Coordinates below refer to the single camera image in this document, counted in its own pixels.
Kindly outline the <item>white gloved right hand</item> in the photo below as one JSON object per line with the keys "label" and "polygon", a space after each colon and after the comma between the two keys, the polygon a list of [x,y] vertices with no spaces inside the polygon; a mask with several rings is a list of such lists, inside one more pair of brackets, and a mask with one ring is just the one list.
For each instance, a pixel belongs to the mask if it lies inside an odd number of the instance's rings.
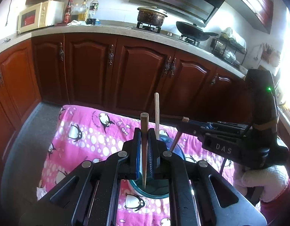
{"label": "white gloved right hand", "polygon": [[273,165],[261,170],[250,170],[235,163],[233,186],[242,195],[246,195],[250,188],[262,187],[259,196],[262,202],[272,202],[290,189],[290,179],[284,166]]}

